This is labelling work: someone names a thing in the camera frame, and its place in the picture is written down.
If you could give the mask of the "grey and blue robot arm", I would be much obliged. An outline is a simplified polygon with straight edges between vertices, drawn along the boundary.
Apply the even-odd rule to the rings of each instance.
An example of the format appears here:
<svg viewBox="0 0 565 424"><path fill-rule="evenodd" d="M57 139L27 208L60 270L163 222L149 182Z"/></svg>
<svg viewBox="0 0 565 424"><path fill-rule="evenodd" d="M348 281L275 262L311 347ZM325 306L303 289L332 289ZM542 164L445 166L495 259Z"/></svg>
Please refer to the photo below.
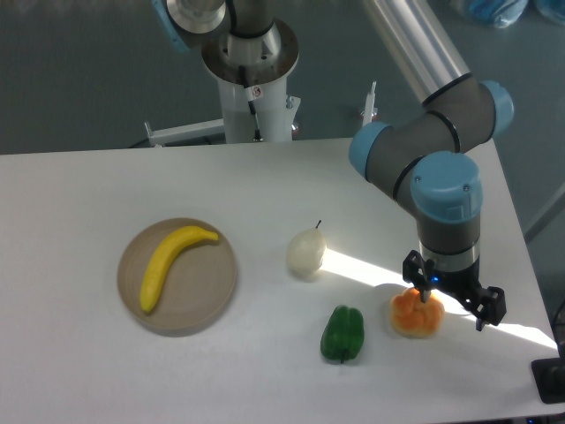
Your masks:
<svg viewBox="0 0 565 424"><path fill-rule="evenodd" d="M179 49L197 45L221 96L229 143L289 141L298 100L286 79L298 40L270 1L157 1L155 11ZM478 329L505 313L501 288L479 280L483 191L468 152L503 132L514 105L493 81L474 79L425 1L366 1L364 8L424 113L399 128L367 118L350 144L351 165L417 223L419 248L403 279L422 300L456 299Z"/></svg>

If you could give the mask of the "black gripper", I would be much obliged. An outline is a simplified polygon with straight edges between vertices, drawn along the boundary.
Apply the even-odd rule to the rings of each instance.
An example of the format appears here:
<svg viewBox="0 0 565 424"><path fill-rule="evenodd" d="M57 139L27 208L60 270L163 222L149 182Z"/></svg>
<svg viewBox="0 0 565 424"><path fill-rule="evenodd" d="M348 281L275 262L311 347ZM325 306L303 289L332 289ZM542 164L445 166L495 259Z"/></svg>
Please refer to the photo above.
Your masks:
<svg viewBox="0 0 565 424"><path fill-rule="evenodd" d="M480 259L477 259L466 269L443 271L433 260L425 260L418 251L411 250L403 260L403 280L414 286L422 303L429 300L432 290L463 302L464 309L476 318L476 331L482 331L485 326L501 324L505 317L505 291L500 287L481 286L479 264Z"/></svg>

